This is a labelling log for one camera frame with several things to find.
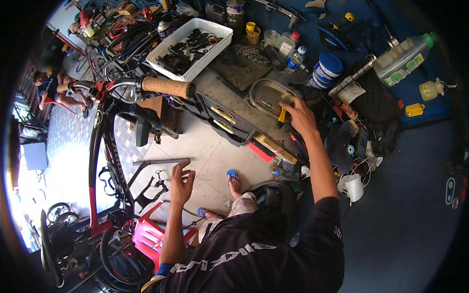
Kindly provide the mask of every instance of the spray can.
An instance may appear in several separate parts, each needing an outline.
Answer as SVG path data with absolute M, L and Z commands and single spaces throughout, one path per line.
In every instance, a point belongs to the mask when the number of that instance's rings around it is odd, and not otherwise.
M 171 27 L 170 23 L 160 21 L 157 27 L 157 31 L 161 40 L 164 40 L 173 33 L 173 28 Z

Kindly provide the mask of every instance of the seated person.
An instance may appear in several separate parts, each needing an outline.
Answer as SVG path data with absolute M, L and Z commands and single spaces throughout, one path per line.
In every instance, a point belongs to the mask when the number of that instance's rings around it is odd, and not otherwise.
M 91 104 L 91 101 L 85 98 L 81 92 L 77 93 L 77 95 L 82 99 L 82 102 L 78 102 L 72 97 L 65 96 L 65 92 L 57 92 L 57 86 L 60 84 L 75 81 L 70 76 L 57 71 L 53 71 L 47 76 L 44 72 L 36 70 L 32 76 L 32 81 L 38 87 L 39 109 L 44 109 L 45 98 L 49 97 L 55 102 L 64 104 L 65 106 L 79 106 L 83 112 L 83 118 L 88 117 L 86 107 Z

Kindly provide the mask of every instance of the bicycle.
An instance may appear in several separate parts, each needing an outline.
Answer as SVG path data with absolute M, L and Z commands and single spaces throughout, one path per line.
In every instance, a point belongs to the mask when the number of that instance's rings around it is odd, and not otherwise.
M 44 210 L 41 212 L 41 235 L 42 235 L 42 264 L 44 270 L 53 279 L 57 287 L 64 284 L 61 268 L 63 268 L 62 260 L 70 255 L 74 250 L 74 245 L 85 239 L 97 236 L 111 228 L 112 233 L 104 233 L 108 243 L 109 237 L 116 232 L 116 229 L 126 227 L 128 233 L 132 233 L 134 229 L 134 210 L 135 202 L 130 193 L 129 186 L 134 182 L 138 173 L 135 173 L 127 184 L 124 173 L 122 171 L 119 154 L 117 151 L 116 141 L 114 138 L 114 118 L 121 118 L 135 124 L 136 126 L 136 145 L 144 146 L 148 143 L 149 133 L 155 135 L 156 143 L 161 143 L 161 134 L 166 133 L 168 136 L 177 139 L 179 134 L 170 127 L 160 123 L 157 113 L 148 108 L 142 108 L 135 104 L 135 101 L 126 101 L 122 98 L 116 98 L 110 93 L 119 86 L 128 85 L 135 88 L 138 95 L 149 94 L 150 92 L 163 92 L 170 95 L 178 96 L 183 99 L 195 98 L 196 87 L 193 83 L 178 82 L 152 76 L 142 76 L 138 79 L 121 78 L 109 81 L 89 82 L 75 81 L 68 84 L 62 84 L 57 87 L 58 92 L 71 90 L 88 90 L 92 99 L 99 105 L 96 112 L 95 123 L 90 138 L 90 164 L 89 164 L 89 197 L 90 197 L 90 221 L 89 226 L 78 222 L 78 226 L 68 225 L 67 222 L 61 222 L 47 227 L 46 214 Z M 98 164 L 98 151 L 104 140 L 105 157 L 107 161 L 106 172 L 110 173 L 117 198 L 116 204 L 101 212 L 97 212 L 96 206 L 96 176 Z M 104 222 L 98 219 L 107 215 Z M 136 279 L 126 279 L 116 275 L 116 272 L 109 267 L 109 261 L 103 257 L 103 263 L 106 270 L 111 275 L 127 284 L 138 284 L 149 276 L 141 276 Z

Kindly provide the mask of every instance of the black t-shirt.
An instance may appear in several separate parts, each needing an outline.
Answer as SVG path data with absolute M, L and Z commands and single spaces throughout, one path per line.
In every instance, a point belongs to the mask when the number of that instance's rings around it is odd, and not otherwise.
M 316 203 L 294 248 L 278 240 L 279 218 L 259 209 L 225 219 L 193 254 L 143 292 L 337 292 L 345 265 L 339 200 Z
M 42 94 L 47 91 L 47 96 L 52 100 L 55 100 L 57 94 L 57 87 L 59 82 L 57 81 L 58 71 L 53 71 L 50 76 L 46 76 L 40 86 L 38 86 L 38 100 L 42 101 Z

